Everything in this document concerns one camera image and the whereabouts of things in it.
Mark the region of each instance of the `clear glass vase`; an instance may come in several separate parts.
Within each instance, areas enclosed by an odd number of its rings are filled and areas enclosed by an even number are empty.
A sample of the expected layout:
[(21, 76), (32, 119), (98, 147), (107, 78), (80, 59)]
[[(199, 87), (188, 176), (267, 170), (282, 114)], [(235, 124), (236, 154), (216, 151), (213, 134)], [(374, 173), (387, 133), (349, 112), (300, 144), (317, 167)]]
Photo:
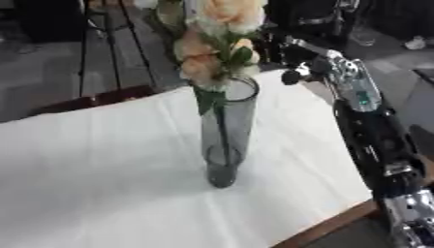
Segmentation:
[[(217, 188), (229, 187), (236, 180), (238, 167), (247, 154), (260, 91), (250, 77), (231, 77), (225, 84), (225, 91), (217, 93), (222, 94), (219, 101), (198, 97), (199, 104), (201, 101), (209, 104), (201, 117), (201, 148), (207, 163), (207, 179)], [(195, 91), (197, 96), (210, 94), (197, 87)]]

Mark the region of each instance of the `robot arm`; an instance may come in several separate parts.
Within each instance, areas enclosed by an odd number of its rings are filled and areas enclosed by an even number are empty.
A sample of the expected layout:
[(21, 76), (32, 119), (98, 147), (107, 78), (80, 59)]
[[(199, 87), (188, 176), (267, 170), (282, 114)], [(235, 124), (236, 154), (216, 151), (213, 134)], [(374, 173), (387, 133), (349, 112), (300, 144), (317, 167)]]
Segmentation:
[(285, 46), (320, 55), (311, 67), (287, 71), (286, 84), (319, 78), (333, 94), (333, 111), (356, 167), (387, 216), (396, 247), (434, 247), (434, 199), (424, 188), (424, 166), (394, 110), (363, 62), (287, 36)]

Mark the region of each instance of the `peach rose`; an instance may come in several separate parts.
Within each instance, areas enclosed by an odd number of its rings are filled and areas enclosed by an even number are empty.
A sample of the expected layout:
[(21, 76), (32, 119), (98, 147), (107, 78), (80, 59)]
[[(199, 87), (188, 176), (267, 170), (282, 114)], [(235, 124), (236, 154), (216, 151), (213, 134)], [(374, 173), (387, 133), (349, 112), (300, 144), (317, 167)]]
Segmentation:
[(211, 81), (220, 69), (220, 61), (214, 55), (200, 55), (188, 57), (181, 66), (186, 78), (195, 83), (204, 84)]
[(206, 33), (210, 20), (229, 26), (236, 33), (256, 30), (264, 22), (264, 0), (199, 0), (198, 13)]
[(214, 54), (216, 51), (202, 41), (196, 26), (190, 27), (179, 41), (174, 44), (173, 52), (178, 61), (187, 57)]

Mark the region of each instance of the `tripod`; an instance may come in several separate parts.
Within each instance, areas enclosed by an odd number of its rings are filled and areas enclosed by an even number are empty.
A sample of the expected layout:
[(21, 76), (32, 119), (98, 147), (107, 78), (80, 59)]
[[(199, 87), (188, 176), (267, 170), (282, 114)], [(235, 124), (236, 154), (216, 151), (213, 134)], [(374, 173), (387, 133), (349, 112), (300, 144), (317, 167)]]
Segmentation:
[[(87, 31), (89, 28), (95, 29), (101, 33), (106, 34), (106, 41), (108, 43), (108, 47), (110, 49), (110, 56), (111, 56), (111, 64), (113, 66), (114, 71), (114, 77), (116, 80), (116, 90), (120, 94), (122, 90), (122, 84), (119, 74), (119, 66), (117, 62), (117, 55), (115, 51), (115, 39), (114, 39), (114, 32), (128, 28), (131, 31), (131, 34), (133, 36), (134, 42), (136, 44), (136, 47), (139, 51), (139, 55), (141, 60), (143, 61), (143, 65), (146, 68), (149, 78), (151, 80), (150, 86), (152, 88), (156, 88), (156, 81), (155, 77), (151, 71), (149, 60), (145, 57), (143, 53), (143, 49), (140, 45), (139, 37), (135, 30), (135, 25), (131, 21), (130, 16), (127, 12), (127, 9), (123, 3), (123, 0), (118, 0), (118, 5), (121, 9), (122, 14), (124, 15), (124, 18), (126, 20), (126, 24), (114, 27), (112, 18), (108, 11), (108, 3), (107, 0), (101, 0), (102, 1), (102, 11), (93, 11), (90, 10), (90, 0), (84, 0), (84, 20), (83, 20), (83, 30), (82, 30), (82, 39), (81, 39), (81, 61), (79, 66), (79, 96), (82, 97), (83, 94), (83, 87), (84, 87), (84, 76), (85, 76), (85, 70), (86, 70), (86, 53), (87, 53)], [(102, 16), (104, 21), (104, 27), (98, 27), (96, 25), (93, 25), (90, 20), (90, 17), (92, 16)]]

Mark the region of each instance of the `gray floor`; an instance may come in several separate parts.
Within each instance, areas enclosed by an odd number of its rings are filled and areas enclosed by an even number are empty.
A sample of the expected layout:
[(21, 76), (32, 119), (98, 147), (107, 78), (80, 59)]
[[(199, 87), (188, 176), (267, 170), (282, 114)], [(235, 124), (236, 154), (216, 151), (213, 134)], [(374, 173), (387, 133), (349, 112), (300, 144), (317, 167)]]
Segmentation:
[[(138, 12), (132, 11), (132, 19), (160, 88), (170, 90), (183, 85), (164, 54), (161, 38), (144, 24)], [(85, 95), (115, 89), (108, 46), (94, 32), (91, 34)], [(129, 30), (118, 31), (115, 37), (123, 86), (148, 84), (148, 74)], [(18, 41), (0, 44), (0, 122), (19, 119), (31, 109), (78, 97), (80, 43), (44, 44), (30, 49), (29, 52), (29, 46)]]
[[(161, 38), (141, 21), (139, 13), (135, 12), (133, 19), (159, 86), (170, 90), (184, 85), (164, 55)], [(149, 78), (128, 31), (120, 31), (116, 38), (124, 86), (148, 83)], [(85, 94), (114, 89), (106, 44), (93, 36), (90, 47)], [(78, 43), (43, 45), (26, 54), (19, 51), (23, 51), (23, 46), (17, 42), (0, 45), (0, 122), (16, 120), (26, 116), (31, 109), (78, 96)], [(351, 43), (349, 53), (366, 62), (373, 78), (406, 126), (420, 124), (434, 132), (434, 114), (429, 114), (434, 106), (434, 88), (420, 83), (410, 71), (434, 68), (434, 51), (405, 51), (393, 38), (379, 34), (374, 46), (362, 47)], [(329, 99), (328, 92), (321, 85), (308, 87)], [(360, 220), (309, 248), (350, 246), (389, 247), (385, 231), (369, 220)]]

